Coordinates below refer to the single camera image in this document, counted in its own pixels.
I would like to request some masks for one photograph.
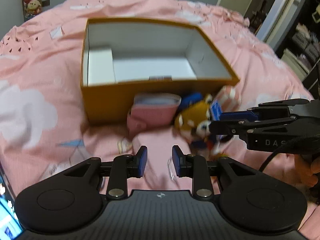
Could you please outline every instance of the pink blanket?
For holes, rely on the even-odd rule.
[[[14,27],[0,42],[0,160],[18,194],[90,156],[110,161],[131,149],[125,127],[90,128],[80,86],[81,50],[88,17],[151,17],[199,25],[230,62],[241,81],[239,110],[289,98],[311,98],[291,69],[247,29],[248,20],[228,10],[178,0],[67,0]],[[172,145],[188,145],[171,129],[138,135],[133,150],[148,146],[143,179],[129,179],[129,190],[190,189],[188,178],[170,172]],[[258,168],[268,153],[246,150],[235,138],[223,149]],[[277,156],[266,173],[299,183],[290,155]],[[310,203],[300,231],[320,239],[320,208]]]

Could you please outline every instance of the open cardboard box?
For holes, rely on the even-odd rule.
[[[125,122],[138,93],[217,93],[239,81],[197,26],[156,19],[87,21],[81,90],[90,124]]]

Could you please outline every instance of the silver bolt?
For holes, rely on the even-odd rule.
[[[209,197],[212,195],[212,191],[205,189],[205,188],[202,188],[202,189],[197,190],[196,194],[200,197]]]
[[[109,190],[108,193],[110,196],[113,196],[113,197],[121,197],[124,194],[124,191],[119,188],[113,188],[113,189]]]

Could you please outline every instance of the human hand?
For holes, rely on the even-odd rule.
[[[300,155],[295,154],[294,166],[303,184],[313,187],[318,183],[318,177],[315,174],[320,172],[320,157],[315,159],[310,165]]]

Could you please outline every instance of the pink wallet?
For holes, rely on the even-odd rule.
[[[171,124],[181,97],[174,94],[138,94],[127,116],[130,137]]]

